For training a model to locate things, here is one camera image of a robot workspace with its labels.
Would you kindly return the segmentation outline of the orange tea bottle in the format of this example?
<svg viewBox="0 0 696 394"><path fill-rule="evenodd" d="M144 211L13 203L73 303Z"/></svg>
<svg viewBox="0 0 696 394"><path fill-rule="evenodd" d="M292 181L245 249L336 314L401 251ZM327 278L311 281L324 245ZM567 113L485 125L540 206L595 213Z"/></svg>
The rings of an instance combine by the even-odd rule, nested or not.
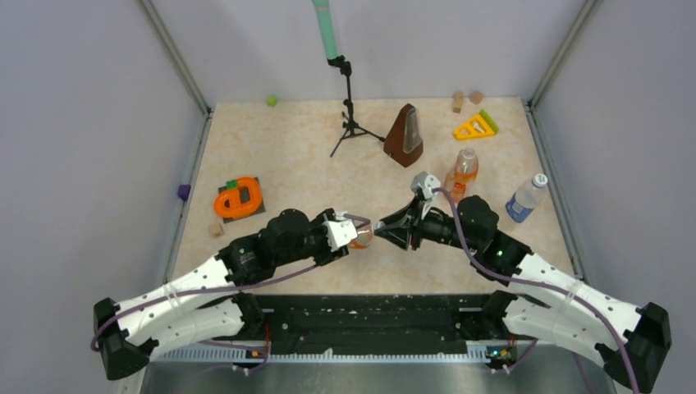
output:
<svg viewBox="0 0 696 394"><path fill-rule="evenodd" d="M456 158L456 162L447 173L444 188L456 203L461 201L467 192L468 186L477 178L479 171L479 157L473 148L462 149Z"/></svg>
<svg viewBox="0 0 696 394"><path fill-rule="evenodd" d="M373 239L373 224L360 224L356 228L357 237L353 239L348 247L355 250L367 249Z"/></svg>

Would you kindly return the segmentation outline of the blue label water bottle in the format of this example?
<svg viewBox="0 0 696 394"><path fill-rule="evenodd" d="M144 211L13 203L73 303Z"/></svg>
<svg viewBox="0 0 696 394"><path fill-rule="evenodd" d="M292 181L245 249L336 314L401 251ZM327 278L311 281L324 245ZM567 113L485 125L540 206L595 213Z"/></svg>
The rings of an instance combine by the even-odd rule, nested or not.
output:
<svg viewBox="0 0 696 394"><path fill-rule="evenodd" d="M513 222L524 222L539 206L547 184L548 177L538 173L518 187L505 204L506 213Z"/></svg>

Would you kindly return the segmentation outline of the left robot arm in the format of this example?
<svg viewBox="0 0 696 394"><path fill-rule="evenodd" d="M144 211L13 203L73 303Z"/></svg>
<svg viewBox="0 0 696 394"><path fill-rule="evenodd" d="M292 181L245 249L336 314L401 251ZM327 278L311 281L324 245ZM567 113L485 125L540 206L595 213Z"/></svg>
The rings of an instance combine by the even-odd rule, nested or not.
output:
<svg viewBox="0 0 696 394"><path fill-rule="evenodd" d="M128 300L97 302L90 348L107 379L116 381L192 343L253 339L262 332L263 313L251 289L276 283L281 266L311 259L319 267L345 257L357 236L346 213L328 208L309 219L286 209L171 282Z"/></svg>

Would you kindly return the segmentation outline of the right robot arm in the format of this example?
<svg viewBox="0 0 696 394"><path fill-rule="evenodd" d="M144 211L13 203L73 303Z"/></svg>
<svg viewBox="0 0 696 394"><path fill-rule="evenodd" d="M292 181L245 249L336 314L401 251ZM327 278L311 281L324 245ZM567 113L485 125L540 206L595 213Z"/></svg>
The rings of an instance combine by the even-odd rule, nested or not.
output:
<svg viewBox="0 0 696 394"><path fill-rule="evenodd" d="M498 229L499 216L481 197L461 200L453 214L427 208L416 196L381 219L376 235L403 250L423 241L462 249L476 271L505 288L481 316L492 338L507 333L564 348L640 393L653 391L671 348L668 312L606 295L564 273L526 244Z"/></svg>

